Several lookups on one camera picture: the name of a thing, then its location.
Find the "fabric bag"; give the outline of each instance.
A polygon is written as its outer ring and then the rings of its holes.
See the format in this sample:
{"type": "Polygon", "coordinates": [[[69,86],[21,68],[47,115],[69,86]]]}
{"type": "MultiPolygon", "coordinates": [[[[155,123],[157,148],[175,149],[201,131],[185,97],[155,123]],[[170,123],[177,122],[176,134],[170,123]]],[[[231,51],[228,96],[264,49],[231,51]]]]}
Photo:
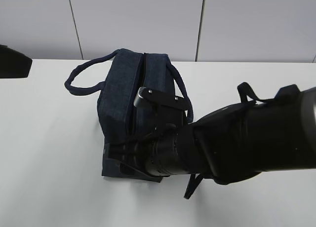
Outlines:
{"type": "Polygon", "coordinates": [[[190,123],[193,121],[192,104],[179,72],[166,54],[142,54],[128,49],[118,49],[105,57],[79,65],[71,72],[65,82],[65,87],[71,94],[82,96],[101,91],[97,101],[97,111],[104,134],[102,176],[161,181],[161,177],[148,177],[135,170],[128,170],[128,167],[119,161],[108,159],[107,145],[124,142],[128,136],[152,131],[155,128],[154,112],[137,109],[133,105],[138,88],[143,86],[174,95],[174,80],[183,97],[190,104],[187,115],[187,122],[190,123]],[[89,88],[71,85],[83,70],[113,57],[105,81],[89,88]]]}

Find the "navy blue bag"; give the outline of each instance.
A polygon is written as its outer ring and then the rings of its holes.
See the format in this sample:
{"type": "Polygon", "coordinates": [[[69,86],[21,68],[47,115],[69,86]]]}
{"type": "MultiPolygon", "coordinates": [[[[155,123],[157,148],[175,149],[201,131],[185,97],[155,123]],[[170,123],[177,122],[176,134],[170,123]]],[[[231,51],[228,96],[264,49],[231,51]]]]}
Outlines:
{"type": "Polygon", "coordinates": [[[98,59],[77,66],[65,82],[73,95],[89,95],[101,91],[97,102],[99,122],[104,134],[102,176],[134,178],[160,182],[161,177],[148,177],[137,171],[126,171],[119,161],[108,159],[108,144],[122,143],[129,136],[150,132],[155,128],[155,114],[149,110],[137,109],[133,105],[139,87],[148,87],[175,94],[174,80],[190,104],[187,122],[193,121],[193,109],[179,72],[166,54],[136,53],[118,49],[98,59]],[[75,77],[89,66],[108,61],[114,57],[105,79],[93,87],[71,86],[75,77]]]}

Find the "white wall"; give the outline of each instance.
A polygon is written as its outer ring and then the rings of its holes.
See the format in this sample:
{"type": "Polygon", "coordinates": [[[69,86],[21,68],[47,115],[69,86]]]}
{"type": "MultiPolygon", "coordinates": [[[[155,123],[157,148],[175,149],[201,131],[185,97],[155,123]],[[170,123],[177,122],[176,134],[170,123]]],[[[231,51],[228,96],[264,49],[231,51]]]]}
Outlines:
{"type": "Polygon", "coordinates": [[[117,48],[194,61],[202,0],[71,0],[84,59],[117,48]]]}
{"type": "Polygon", "coordinates": [[[0,0],[0,44],[31,58],[81,59],[68,0],[0,0]]]}
{"type": "Polygon", "coordinates": [[[312,62],[316,0],[206,0],[199,61],[312,62]]]}
{"type": "MultiPolygon", "coordinates": [[[[194,61],[203,0],[0,0],[0,44],[32,58],[117,48],[194,61]]],[[[198,61],[312,62],[316,0],[205,0],[198,61]]]]}

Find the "black strap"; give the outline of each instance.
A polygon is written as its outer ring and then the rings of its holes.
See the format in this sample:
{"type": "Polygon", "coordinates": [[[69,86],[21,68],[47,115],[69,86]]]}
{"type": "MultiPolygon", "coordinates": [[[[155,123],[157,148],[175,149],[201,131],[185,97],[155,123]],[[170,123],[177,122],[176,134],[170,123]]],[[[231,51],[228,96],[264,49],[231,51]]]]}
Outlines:
{"type": "Polygon", "coordinates": [[[243,82],[239,86],[237,86],[237,90],[240,96],[241,102],[247,102],[247,96],[255,101],[260,101],[263,103],[272,102],[274,99],[267,99],[267,100],[261,100],[258,98],[258,96],[255,94],[251,86],[247,82],[243,82]]]}
{"type": "Polygon", "coordinates": [[[199,174],[197,177],[195,174],[191,174],[186,192],[184,194],[185,199],[189,199],[191,197],[191,195],[197,189],[198,185],[200,184],[202,180],[203,180],[202,174],[199,174]]]}

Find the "white table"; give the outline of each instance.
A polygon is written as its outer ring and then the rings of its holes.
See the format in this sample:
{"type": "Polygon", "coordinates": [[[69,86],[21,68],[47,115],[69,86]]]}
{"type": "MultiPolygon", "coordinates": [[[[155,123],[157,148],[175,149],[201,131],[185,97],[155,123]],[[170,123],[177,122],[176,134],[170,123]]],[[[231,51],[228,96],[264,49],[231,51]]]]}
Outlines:
{"type": "MultiPolygon", "coordinates": [[[[220,186],[187,175],[160,184],[101,177],[98,93],[76,97],[64,81],[81,60],[34,60],[26,79],[0,79],[1,227],[314,227],[316,170],[271,172],[220,186]]],[[[316,64],[175,62],[195,120],[239,102],[249,82],[261,98],[282,86],[316,85],[316,64]]],[[[74,85],[103,80],[110,62],[74,85]]]]}

